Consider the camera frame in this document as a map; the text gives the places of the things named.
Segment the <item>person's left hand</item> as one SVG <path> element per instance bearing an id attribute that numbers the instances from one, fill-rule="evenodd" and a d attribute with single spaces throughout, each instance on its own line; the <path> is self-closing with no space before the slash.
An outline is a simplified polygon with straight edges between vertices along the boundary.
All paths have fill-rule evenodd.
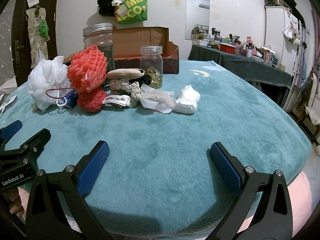
<path id="1" fill-rule="evenodd" d="M 8 193 L 9 211 L 17 217 L 24 215 L 24 207 L 22 205 L 21 197 L 18 188 L 11 189 Z"/>

